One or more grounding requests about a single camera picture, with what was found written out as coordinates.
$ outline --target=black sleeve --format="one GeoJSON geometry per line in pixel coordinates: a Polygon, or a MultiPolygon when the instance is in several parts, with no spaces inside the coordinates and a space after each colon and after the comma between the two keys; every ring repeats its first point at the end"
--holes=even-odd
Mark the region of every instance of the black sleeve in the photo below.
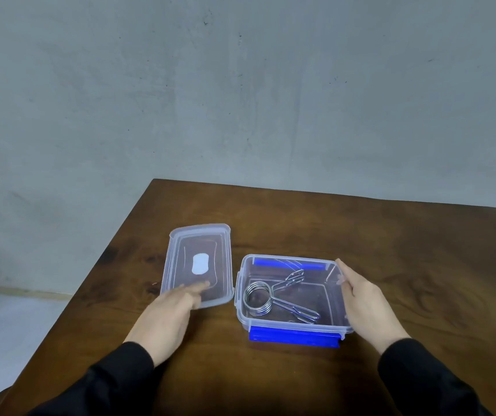
{"type": "Polygon", "coordinates": [[[148,414],[153,398],[150,393],[155,393],[158,376],[160,371],[154,371],[154,363],[143,347],[123,343],[92,365],[84,377],[29,415],[148,414]]]}
{"type": "Polygon", "coordinates": [[[472,387],[456,377],[416,340],[390,345],[379,375],[404,415],[490,415],[472,387]]]}

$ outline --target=plastic container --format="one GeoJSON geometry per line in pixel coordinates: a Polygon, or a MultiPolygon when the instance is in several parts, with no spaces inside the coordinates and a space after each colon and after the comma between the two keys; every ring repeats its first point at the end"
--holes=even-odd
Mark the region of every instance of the plastic container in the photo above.
{"type": "MultiPolygon", "coordinates": [[[[353,332],[344,308],[340,287],[343,280],[344,275],[334,261],[247,255],[242,260],[236,280],[235,306],[238,319],[254,340],[338,347],[338,340],[353,332]],[[243,294],[251,282],[264,281],[272,286],[299,269],[304,270],[303,281],[277,291],[275,296],[318,312],[320,317],[314,324],[300,322],[290,311],[276,305],[266,315],[253,316],[248,312],[243,294]]],[[[253,294],[263,297],[249,297],[250,301],[259,302],[250,302],[250,306],[260,306],[268,298],[265,291],[253,294]]]]}
{"type": "Polygon", "coordinates": [[[232,286],[231,228],[224,223],[177,228],[170,234],[161,293],[209,281],[200,308],[228,302],[232,286]]]}

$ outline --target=wood grain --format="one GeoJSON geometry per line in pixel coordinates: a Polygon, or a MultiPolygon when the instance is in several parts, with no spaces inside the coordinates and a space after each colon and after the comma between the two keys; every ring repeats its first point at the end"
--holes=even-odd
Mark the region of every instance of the wood grain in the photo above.
{"type": "MultiPolygon", "coordinates": [[[[117,347],[159,292],[168,234],[223,222],[250,253],[335,259],[377,283],[410,335],[496,414],[496,209],[154,180],[0,407],[23,414],[117,347]]],[[[248,341],[232,302],[196,311],[158,414],[392,414],[378,356],[248,341]]]]}

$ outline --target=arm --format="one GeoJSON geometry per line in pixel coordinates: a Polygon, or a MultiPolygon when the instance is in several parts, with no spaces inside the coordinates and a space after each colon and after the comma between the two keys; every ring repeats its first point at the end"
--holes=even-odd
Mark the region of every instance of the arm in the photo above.
{"type": "Polygon", "coordinates": [[[485,415],[472,387],[410,338],[381,289],[337,259],[350,324],[381,354],[379,375],[405,415],[485,415]]]}
{"type": "Polygon", "coordinates": [[[148,414],[165,362],[182,343],[190,310],[207,283],[179,287],[155,299],[125,342],[59,396],[30,416],[148,414]]]}

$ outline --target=silver metal object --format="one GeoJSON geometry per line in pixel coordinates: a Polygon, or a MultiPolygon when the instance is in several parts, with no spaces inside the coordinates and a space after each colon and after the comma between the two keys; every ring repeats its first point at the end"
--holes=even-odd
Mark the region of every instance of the silver metal object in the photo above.
{"type": "Polygon", "coordinates": [[[304,281],[304,271],[296,270],[288,275],[288,277],[274,285],[270,286],[269,283],[263,281],[255,281],[246,286],[243,295],[244,306],[248,310],[248,312],[254,317],[261,317],[262,315],[267,315],[271,312],[271,308],[273,304],[286,309],[290,313],[292,313],[296,319],[306,323],[306,324],[315,324],[320,318],[321,315],[309,308],[304,308],[300,305],[296,305],[295,303],[289,302],[287,300],[282,300],[275,296],[277,291],[285,289],[286,287],[302,283],[304,281]],[[263,290],[269,294],[269,299],[260,307],[251,307],[248,305],[248,298],[250,294],[254,291],[263,290]]]}

